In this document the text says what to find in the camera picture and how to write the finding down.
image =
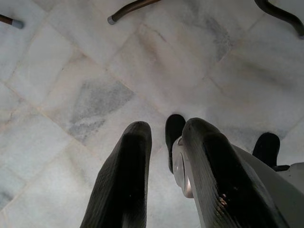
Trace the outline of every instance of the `metal chair leg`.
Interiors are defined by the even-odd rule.
[[[255,0],[255,2],[265,13],[291,24],[299,34],[300,39],[304,39],[304,25],[297,16],[272,5],[268,0]]]
[[[12,25],[18,29],[22,29],[24,27],[23,22],[19,21],[19,20],[14,20],[12,18],[8,18],[6,16],[3,16],[0,14],[0,21],[9,25]]]
[[[124,15],[134,11],[138,10],[142,7],[151,5],[153,3],[156,3],[160,0],[137,0],[135,2],[132,2],[124,7],[122,7],[120,10],[118,10],[115,14],[108,17],[108,23],[110,25],[115,24],[120,18],[122,18]]]

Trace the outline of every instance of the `chair leg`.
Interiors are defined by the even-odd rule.
[[[12,18],[5,17],[1,14],[0,14],[0,21],[3,22],[3,23],[6,23],[6,24],[12,25],[12,26],[14,26],[16,28],[19,28],[19,29],[22,29],[24,27],[23,22],[18,21],[18,20],[14,20]]]
[[[299,34],[300,39],[304,39],[304,25],[297,16],[272,5],[268,0],[255,0],[255,2],[265,13],[291,24]]]
[[[134,10],[138,10],[142,7],[151,5],[153,3],[156,3],[160,0],[137,0],[134,1],[124,7],[122,7],[120,10],[118,10],[115,14],[113,14],[112,16],[108,17],[108,23],[110,25],[115,24],[120,18],[122,18],[124,15],[134,11]]]

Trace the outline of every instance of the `marble floor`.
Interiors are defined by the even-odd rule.
[[[168,115],[201,117],[251,152],[281,138],[304,162],[304,41],[253,0],[0,0],[0,227],[79,227],[97,172],[126,126],[152,128],[148,228],[197,228],[167,166]],[[304,21],[304,1],[275,4]]]

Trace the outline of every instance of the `black padded support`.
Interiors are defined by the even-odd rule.
[[[304,39],[304,25],[297,16],[272,5],[268,0],[255,0],[255,2],[265,13],[291,24],[299,37]]]
[[[80,228],[144,228],[151,129],[145,122],[127,127],[102,166]]]
[[[256,173],[240,160],[227,138],[199,118],[186,122],[189,158],[199,216],[207,228],[287,228]]]

